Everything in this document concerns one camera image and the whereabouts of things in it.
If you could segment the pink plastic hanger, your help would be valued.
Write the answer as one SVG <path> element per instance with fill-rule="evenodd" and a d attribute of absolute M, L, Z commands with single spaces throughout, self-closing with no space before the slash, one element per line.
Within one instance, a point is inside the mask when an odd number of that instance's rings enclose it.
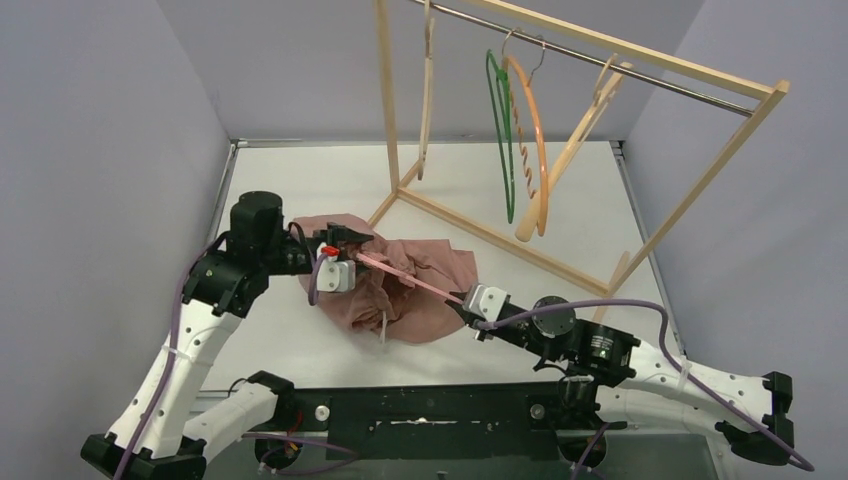
<path fill-rule="evenodd" d="M 424 290 L 426 290 L 426 291 L 428 291 L 428 292 L 430 292 L 430 293 L 432 293 L 432 294 L 434 294 L 434 295 L 436 295 L 436 296 L 439 296 L 439 297 L 443 298 L 444 300 L 448 301 L 448 294 L 449 294 L 449 292 L 446 292 L 446 291 L 440 290 L 440 289 L 436 288 L 435 286 L 433 286 L 433 285 L 431 285 L 431 284 L 428 284 L 428 283 L 426 283 L 426 282 L 424 282 L 424 281 L 422 281 L 422 280 L 419 280 L 418 278 L 414 277 L 412 274 L 405 273 L 405 272 L 403 272 L 403 271 L 401 271 L 401 270 L 398 270 L 398 269 L 396 269 L 396 268 L 394 268 L 394 267 L 391 267 L 391 266 L 389 266 L 389 265 L 387 265 L 387 264 L 385 264 L 385 263 L 382 263 L 382 262 L 380 262 L 380 261 L 378 261 L 378 260 L 376 260 L 376 259 L 374 259 L 374 258 L 372 258 L 372 257 L 370 257 L 370 256 L 368 256 L 368 255 L 366 255 L 365 253 L 362 253 L 362 252 L 360 252 L 360 253 L 357 253 L 357 254 L 356 254 L 356 259 L 357 259 L 358 261 L 360 261 L 360 262 L 364 263 L 366 266 L 369 266 L 369 267 L 372 267 L 372 268 L 375 268 L 375 269 L 381 270 L 381 271 L 383 271 L 383 272 L 385 272 L 385 273 L 388 273 L 388 274 L 390 274 L 390 275 L 393 275 L 393 276 L 397 277 L 397 278 L 398 278 L 398 279 L 400 279 L 400 280 L 403 280 L 403 281 L 406 281 L 406 282 L 408 282 L 408 283 L 411 283 L 411 284 L 413 284 L 413 285 L 415 285 L 415 286 L 417 286 L 417 287 L 419 287 L 419 288 L 422 288 L 422 289 L 424 289 Z"/>

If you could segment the pink shorts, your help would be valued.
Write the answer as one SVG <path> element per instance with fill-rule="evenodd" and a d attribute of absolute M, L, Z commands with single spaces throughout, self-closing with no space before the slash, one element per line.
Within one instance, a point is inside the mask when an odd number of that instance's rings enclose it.
<path fill-rule="evenodd" d="M 328 223 L 345 225 L 374 236 L 361 251 L 412 274 L 446 292 L 467 292 L 478 282 L 475 255 L 447 239 L 386 239 L 366 220 L 351 214 L 298 217 L 306 234 Z M 381 311 L 388 313 L 386 337 L 413 344 L 429 343 L 463 327 L 450 302 L 411 283 L 367 266 L 346 293 L 320 293 L 317 307 L 339 328 L 379 334 Z"/>

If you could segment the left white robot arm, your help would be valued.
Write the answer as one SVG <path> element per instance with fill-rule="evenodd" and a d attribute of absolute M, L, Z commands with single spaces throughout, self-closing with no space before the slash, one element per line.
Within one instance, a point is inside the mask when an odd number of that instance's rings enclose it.
<path fill-rule="evenodd" d="M 298 426 L 303 415 L 292 382 L 266 371 L 201 415 L 190 411 L 272 277 L 307 277 L 310 303 L 321 292 L 348 292 L 357 274 L 350 253 L 369 239 L 334 222 L 306 234 L 285 221 L 279 195 L 241 195 L 229 229 L 184 272 L 168 335 L 142 385 L 106 432 L 86 439 L 82 458 L 112 479 L 200 479 L 212 459 L 253 428 Z"/>

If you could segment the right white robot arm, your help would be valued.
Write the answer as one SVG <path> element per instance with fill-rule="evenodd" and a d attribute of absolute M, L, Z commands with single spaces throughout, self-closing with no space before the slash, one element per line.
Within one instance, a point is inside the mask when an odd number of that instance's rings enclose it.
<path fill-rule="evenodd" d="M 636 299 L 568 302 L 548 296 L 526 310 L 496 287 L 478 284 L 451 292 L 448 305 L 479 341 L 498 339 L 536 355 L 537 366 L 559 364 L 564 417 L 578 427 L 653 423 L 716 434 L 733 454 L 771 466 L 803 464 L 794 450 L 790 376 L 746 376 L 717 370 L 671 353 L 636 335 L 580 319 L 580 308 L 622 306 L 653 310 L 660 332 L 668 312 Z"/>

